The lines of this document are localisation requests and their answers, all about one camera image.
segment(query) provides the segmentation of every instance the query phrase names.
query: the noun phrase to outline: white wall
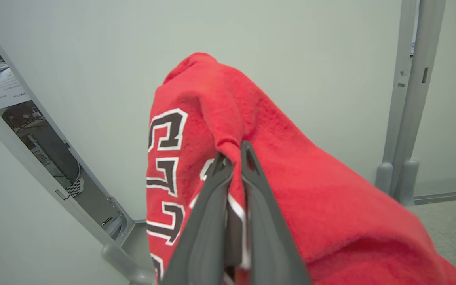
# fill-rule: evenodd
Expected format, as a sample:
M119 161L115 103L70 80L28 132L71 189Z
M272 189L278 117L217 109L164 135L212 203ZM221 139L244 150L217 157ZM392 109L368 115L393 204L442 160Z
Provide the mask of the white wall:
M198 51L245 72L313 142L373 182L400 4L0 0L0 45L96 177L141 219L154 91Z
M127 285L101 247L0 141L0 285Z
M415 195L456 191L456 0L446 2L412 157L420 161Z

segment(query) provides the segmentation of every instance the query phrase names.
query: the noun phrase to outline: red sweatshirt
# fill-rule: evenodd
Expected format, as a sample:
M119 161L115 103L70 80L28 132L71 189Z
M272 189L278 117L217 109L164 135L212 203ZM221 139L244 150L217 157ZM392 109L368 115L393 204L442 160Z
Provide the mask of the red sweatshirt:
M217 151L235 164L228 202L244 225L242 140L254 147L315 284L456 284L456 268L416 216L315 146L242 72L201 53L168 74L150 114L147 233L158 278ZM248 268L246 248L242 255ZM238 270L236 283L247 280Z

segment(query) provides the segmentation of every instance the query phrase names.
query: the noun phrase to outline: metal bracket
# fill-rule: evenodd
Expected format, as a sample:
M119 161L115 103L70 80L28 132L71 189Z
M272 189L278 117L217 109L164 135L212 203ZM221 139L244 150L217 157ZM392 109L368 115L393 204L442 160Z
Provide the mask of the metal bracket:
M130 235L131 231L135 227L135 222L129 217L128 213L123 209L121 204L117 201L116 198L114 198L112 195L107 195L107 200L109 202L114 202L115 206L119 209L122 215L120 215L120 218L122 219L122 229L120 236L116 238L116 242L118 243L119 246L123 246L124 242L128 239L128 236Z
M68 191L66 191L65 189L63 188L59 188L56 190L56 193L59 197L61 197L61 199L63 199L63 201L65 201L66 199L68 199L70 197Z

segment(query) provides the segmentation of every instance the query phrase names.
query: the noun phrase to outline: gray stand leg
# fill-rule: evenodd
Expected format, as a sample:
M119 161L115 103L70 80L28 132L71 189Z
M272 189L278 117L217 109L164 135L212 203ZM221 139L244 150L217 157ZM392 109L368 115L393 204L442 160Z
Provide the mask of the gray stand leg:
M416 183L418 166L420 166L420 163L414 159L407 160L402 166L402 174L395 192L395 199L404 206L414 205L414 184Z
M389 162L384 162L378 166L376 173L375 186L379 190L385 192L387 195L390 194L391 186L391 174L393 173L393 165Z
M114 243L106 244L101 249L101 256L134 285L151 285L154 281L152 271L139 267L127 253Z

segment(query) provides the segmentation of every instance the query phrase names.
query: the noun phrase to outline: black and white lettering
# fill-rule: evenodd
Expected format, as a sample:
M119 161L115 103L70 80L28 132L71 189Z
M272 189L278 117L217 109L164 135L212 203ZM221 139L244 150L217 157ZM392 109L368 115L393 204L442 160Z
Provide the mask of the black and white lettering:
M167 225L147 220L147 234L164 238L166 245L173 245L181 233L185 215L184 207L172 202L161 202L161 210L164 214L172 216L172 224Z
M156 159L156 170L163 173L163 178L147 177L147 188L167 190L168 194L177 197L177 165L179 157L160 157Z
M154 254L150 254L150 258L152 259L152 264L154 264L154 272L159 285L163 279L163 259Z
M149 126L149 146L147 152L154 148L154 131L167 128L166 137L160 137L158 151L180 150L182 144L182 132L188 114L181 109L173 109L152 118Z

